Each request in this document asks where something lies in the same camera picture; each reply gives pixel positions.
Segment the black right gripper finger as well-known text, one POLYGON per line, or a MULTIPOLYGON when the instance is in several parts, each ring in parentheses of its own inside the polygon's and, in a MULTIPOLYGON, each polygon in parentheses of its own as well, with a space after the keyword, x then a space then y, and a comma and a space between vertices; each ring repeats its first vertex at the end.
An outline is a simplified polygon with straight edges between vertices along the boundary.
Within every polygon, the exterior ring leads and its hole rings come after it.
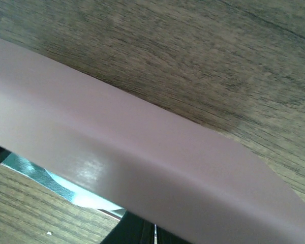
POLYGON ((101 244, 152 243, 155 243, 155 225, 128 211, 101 241, 101 244))

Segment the pink glasses case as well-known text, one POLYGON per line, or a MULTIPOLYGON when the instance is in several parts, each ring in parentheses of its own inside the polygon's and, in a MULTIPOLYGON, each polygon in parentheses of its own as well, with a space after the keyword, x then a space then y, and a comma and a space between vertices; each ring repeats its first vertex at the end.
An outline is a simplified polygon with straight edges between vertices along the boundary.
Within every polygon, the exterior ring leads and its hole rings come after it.
POLYGON ((191 243, 305 243, 305 203, 244 146, 3 39, 0 146, 191 243))

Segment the light blue cleaning cloth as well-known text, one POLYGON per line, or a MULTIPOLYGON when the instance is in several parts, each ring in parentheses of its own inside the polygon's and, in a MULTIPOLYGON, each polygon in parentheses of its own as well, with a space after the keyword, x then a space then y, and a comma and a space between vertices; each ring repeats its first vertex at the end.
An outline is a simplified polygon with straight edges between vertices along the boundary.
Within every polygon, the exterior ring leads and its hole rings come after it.
POLYGON ((29 177, 77 206, 113 212, 119 216, 125 213, 124 208, 37 166, 19 155, 10 154, 3 161, 3 164, 29 177))

